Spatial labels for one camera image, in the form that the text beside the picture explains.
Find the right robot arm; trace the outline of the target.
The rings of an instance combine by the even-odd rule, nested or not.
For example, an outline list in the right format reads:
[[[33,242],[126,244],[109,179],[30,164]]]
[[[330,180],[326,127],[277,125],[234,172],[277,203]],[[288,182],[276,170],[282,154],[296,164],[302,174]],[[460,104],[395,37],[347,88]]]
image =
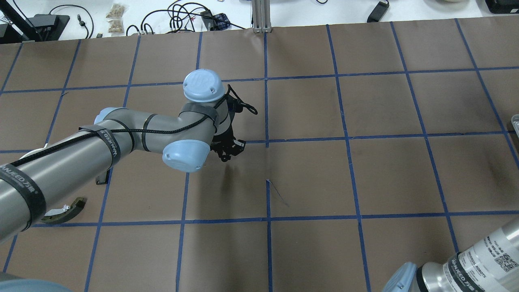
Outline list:
[[[444,264],[402,265],[384,292],[517,292],[519,220],[488,234]]]

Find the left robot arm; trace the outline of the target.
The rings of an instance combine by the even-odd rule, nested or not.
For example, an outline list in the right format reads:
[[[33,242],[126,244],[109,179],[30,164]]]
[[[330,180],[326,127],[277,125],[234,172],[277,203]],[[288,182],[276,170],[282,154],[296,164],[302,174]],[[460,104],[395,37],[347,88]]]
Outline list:
[[[214,151],[228,161],[244,151],[232,122],[247,109],[257,114],[213,70],[198,69],[183,81],[187,103],[177,117],[108,107],[94,124],[9,164],[1,165],[1,242],[41,220],[53,204],[106,174],[133,151],[161,155],[163,163],[198,172]]]

